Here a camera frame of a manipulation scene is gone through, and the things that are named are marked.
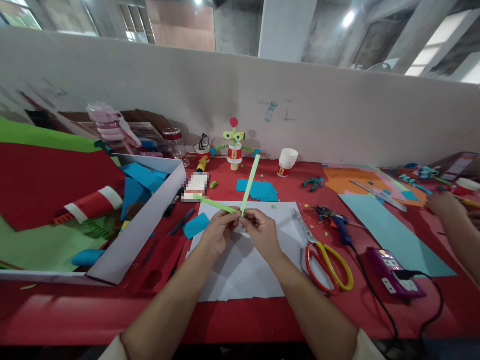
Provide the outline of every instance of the red circle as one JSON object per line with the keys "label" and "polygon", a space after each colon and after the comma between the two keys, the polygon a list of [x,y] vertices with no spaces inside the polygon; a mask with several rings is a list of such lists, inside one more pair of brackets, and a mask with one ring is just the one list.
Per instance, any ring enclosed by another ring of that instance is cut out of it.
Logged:
{"label": "red circle", "polygon": [[239,120],[236,117],[230,119],[230,125],[232,128],[236,128],[239,125]]}

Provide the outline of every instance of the white box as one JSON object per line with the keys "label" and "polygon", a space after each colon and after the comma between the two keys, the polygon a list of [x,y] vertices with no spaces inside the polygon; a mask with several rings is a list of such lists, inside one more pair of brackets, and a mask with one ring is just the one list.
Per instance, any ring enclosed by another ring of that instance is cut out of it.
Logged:
{"label": "white box", "polygon": [[117,156],[122,165],[138,163],[171,175],[96,264],[88,272],[2,270],[0,280],[93,286],[114,286],[122,282],[162,220],[165,210],[184,186],[187,173],[181,160],[120,154]]}

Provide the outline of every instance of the red tablecloth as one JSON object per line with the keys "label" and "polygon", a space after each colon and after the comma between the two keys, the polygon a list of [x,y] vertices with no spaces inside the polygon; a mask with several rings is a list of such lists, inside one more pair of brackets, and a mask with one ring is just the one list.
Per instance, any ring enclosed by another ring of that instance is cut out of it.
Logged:
{"label": "red tablecloth", "polygon": [[[215,189],[208,189],[213,200],[241,201],[243,192],[235,191],[237,179],[248,179],[252,159],[245,159],[244,167],[230,171],[224,159],[212,159],[208,164],[211,181],[218,181]],[[305,180],[322,175],[321,164],[297,163],[288,178],[276,175],[278,161],[260,161],[256,180],[272,182],[282,202],[298,202],[304,219],[314,225],[312,232],[322,242],[333,247],[348,262],[355,278],[355,288],[330,297],[346,316],[367,334],[376,339],[392,337],[393,332],[384,311],[369,291],[355,256],[340,245],[339,235],[329,225],[318,224],[318,218],[305,204],[325,205],[332,210],[358,221],[335,192],[324,186],[315,192],[302,189]],[[191,208],[192,204],[178,203],[172,217],[164,219],[157,232],[167,233]],[[455,277],[438,278],[445,296],[443,315],[433,324],[428,337],[480,336],[480,291],[451,255],[438,219],[418,207],[410,206],[400,213],[385,206],[414,231],[454,271]],[[350,227],[354,244],[360,254],[367,247],[378,247],[366,230]],[[137,258],[141,264],[152,244],[147,243]],[[428,297],[404,304],[390,294],[365,259],[371,282],[396,320],[401,338],[416,338],[421,324],[438,309],[439,297],[427,279],[418,282]],[[23,282],[0,282],[0,345],[106,345],[140,314],[151,301],[152,295],[134,293],[141,267],[133,266],[118,287],[75,286]],[[185,343],[244,343],[302,341],[303,335],[285,298],[245,299],[228,302],[209,302],[197,305],[186,331]]]}

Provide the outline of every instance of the red scissors handle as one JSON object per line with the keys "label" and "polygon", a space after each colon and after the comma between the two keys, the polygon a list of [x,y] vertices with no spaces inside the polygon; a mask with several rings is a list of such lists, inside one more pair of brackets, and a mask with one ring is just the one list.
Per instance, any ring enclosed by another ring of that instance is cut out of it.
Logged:
{"label": "red scissors handle", "polygon": [[[325,287],[320,281],[318,281],[317,277],[315,276],[312,270],[312,265],[311,265],[312,260],[310,258],[310,255],[312,255],[315,258],[315,260],[321,265],[323,270],[325,270],[326,274],[331,280],[331,283],[333,284],[333,290]],[[330,269],[327,267],[327,265],[322,261],[322,259],[320,259],[319,253],[315,251],[314,246],[312,244],[308,244],[308,246],[306,247],[305,257],[306,257],[305,262],[306,262],[306,268],[308,270],[308,274],[310,275],[310,278],[313,280],[315,285],[317,285],[320,288],[320,290],[322,290],[324,293],[327,293],[327,294],[336,295],[340,293],[339,283],[335,280],[334,276],[330,272]]]}

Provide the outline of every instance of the blue pliers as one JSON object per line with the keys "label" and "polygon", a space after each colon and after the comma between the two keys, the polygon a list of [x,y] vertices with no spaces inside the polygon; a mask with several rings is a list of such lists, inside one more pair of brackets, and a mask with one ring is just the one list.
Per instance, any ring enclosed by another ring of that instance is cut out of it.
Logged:
{"label": "blue pliers", "polygon": [[310,192],[312,192],[312,191],[314,191],[314,190],[317,189],[317,186],[318,186],[318,184],[319,184],[320,182],[322,182],[322,183],[320,184],[320,187],[322,188],[322,187],[324,186],[323,181],[324,181],[324,178],[323,178],[323,177],[321,177],[321,176],[315,177],[315,178],[312,178],[312,179],[310,179],[310,180],[305,181],[305,182],[303,183],[302,188],[305,188],[305,187],[307,186],[307,184],[312,183],[312,184],[313,184],[313,187],[309,190]]}

